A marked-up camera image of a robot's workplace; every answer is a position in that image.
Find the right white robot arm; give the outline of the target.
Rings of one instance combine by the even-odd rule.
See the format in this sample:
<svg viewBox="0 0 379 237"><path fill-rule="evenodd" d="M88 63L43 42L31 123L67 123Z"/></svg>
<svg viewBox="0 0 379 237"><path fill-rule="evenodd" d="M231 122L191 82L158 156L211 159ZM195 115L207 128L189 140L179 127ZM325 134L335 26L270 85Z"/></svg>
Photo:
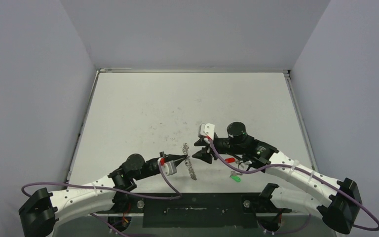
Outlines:
<svg viewBox="0 0 379 237"><path fill-rule="evenodd" d="M230 155L248 165L247 170L234 167L233 171L242 174L263 172L299 189L294 191L268 183L259 196L262 210L299 211L321 218L325 225L338 233L350 234L362 203L353 180L327 177L300 164L276 147L248 135L245 125L238 121L227 127L226 138L218 137L211 123L200 125L198 137L194 145L201 150L193 158L212 163L213 160L223 160L223 155Z"/></svg>

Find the silver keyring disc with rings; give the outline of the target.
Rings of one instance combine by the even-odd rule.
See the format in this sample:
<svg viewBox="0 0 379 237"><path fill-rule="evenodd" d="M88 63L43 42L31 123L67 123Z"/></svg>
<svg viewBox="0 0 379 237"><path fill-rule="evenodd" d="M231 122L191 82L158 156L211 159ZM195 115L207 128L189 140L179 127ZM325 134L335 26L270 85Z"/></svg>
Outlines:
<svg viewBox="0 0 379 237"><path fill-rule="evenodd" d="M192 167L192 163L189 156L189 145L187 143L183 143L182 151L184 155L187 155L187 159L184 161L185 166L188 168L189 175L192 180L197 180L195 171Z"/></svg>

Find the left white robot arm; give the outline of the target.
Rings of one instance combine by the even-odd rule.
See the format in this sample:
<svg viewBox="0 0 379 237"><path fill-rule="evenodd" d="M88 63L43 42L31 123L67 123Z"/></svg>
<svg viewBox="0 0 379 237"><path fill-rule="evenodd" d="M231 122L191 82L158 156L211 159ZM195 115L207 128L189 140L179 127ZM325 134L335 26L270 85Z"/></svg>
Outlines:
<svg viewBox="0 0 379 237"><path fill-rule="evenodd" d="M158 158L145 160L131 154L108 175L85 185L63 183L66 189L48 191L45 186L29 196L20 207L19 216L26 237L46 237L54 228L73 219L95 212L123 212L130 203L136 181L158 174L166 177L177 172L177 166L188 155L160 153Z"/></svg>

